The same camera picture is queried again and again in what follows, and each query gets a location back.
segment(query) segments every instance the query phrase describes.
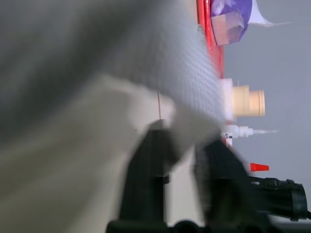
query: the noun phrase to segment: white nozzle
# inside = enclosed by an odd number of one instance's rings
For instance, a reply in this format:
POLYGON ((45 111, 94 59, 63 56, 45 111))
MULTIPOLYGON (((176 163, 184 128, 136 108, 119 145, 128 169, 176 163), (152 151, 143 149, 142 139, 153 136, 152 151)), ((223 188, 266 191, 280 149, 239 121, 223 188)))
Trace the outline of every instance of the white nozzle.
POLYGON ((277 130, 253 130, 253 134, 256 133, 277 133, 277 130))

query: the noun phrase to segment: beige cylinder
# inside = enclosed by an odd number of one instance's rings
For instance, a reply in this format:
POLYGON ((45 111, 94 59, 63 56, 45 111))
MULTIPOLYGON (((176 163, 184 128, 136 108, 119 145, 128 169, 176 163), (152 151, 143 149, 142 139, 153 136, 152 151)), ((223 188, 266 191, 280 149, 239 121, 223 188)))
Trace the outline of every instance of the beige cylinder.
POLYGON ((264 91, 251 91, 249 93, 249 114, 248 116, 264 116, 264 91))
POLYGON ((233 115, 242 117, 249 113, 249 86, 234 86, 232 90, 233 115))
POLYGON ((233 115, 258 117, 265 115, 264 91, 249 91, 249 86, 233 87, 233 115))

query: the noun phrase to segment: white surface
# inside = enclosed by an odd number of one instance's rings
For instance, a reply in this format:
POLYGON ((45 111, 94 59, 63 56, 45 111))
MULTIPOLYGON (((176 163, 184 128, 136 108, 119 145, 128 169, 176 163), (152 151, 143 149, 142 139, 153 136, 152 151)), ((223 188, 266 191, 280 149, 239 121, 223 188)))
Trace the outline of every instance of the white surface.
POLYGON ((255 25, 260 25, 263 27, 274 27, 274 26, 279 26, 279 25, 288 24, 288 23, 290 22, 284 22, 284 23, 269 22, 262 16, 258 8, 258 4, 256 0, 253 0, 251 17, 249 18, 248 24, 255 24, 255 25))
MULTIPOLYGON (((161 111, 170 119, 172 102, 161 97, 161 111)), ((104 78, 86 88, 0 151, 1 232, 104 232, 118 210, 129 155, 157 119, 155 93, 104 78)), ((199 220, 190 167, 188 157, 172 174, 171 223, 199 220)))

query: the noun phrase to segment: white paper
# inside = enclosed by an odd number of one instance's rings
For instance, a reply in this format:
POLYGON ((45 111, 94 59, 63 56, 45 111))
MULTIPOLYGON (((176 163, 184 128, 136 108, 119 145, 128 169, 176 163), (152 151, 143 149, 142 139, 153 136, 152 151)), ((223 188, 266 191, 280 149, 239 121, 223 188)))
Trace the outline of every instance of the white paper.
POLYGON ((288 23, 290 22, 284 22, 284 23, 269 22, 261 15, 256 0, 253 0, 251 17, 248 21, 248 24, 255 24, 255 25, 260 25, 263 27, 274 27, 274 26, 279 26, 279 25, 288 24, 288 23))

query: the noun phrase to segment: purple object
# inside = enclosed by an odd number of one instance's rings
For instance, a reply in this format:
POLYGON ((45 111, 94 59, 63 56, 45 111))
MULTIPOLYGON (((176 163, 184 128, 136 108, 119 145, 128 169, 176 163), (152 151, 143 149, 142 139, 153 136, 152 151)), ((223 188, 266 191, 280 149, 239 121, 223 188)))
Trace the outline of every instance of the purple object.
MULTIPOLYGON (((218 5, 224 6, 220 14, 218 15, 223 15, 227 14, 230 12, 236 12, 239 13, 243 19, 244 19, 244 29, 241 31, 240 38, 241 40, 242 36, 244 35, 245 31, 247 30, 248 27, 248 21, 249 18, 251 17, 251 12, 252 12, 252 0, 212 0, 212 6, 215 3, 218 3, 218 5)), ((216 16, 214 14, 213 10, 211 11, 211 16, 216 16)))

